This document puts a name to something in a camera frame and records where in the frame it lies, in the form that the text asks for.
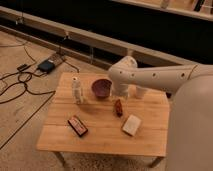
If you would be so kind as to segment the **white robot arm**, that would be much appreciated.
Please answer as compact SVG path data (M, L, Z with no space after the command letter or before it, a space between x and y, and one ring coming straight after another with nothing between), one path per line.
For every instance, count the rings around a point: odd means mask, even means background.
M129 85L173 96L167 133L165 171L213 171L213 65L139 68L131 56L108 70L112 94Z

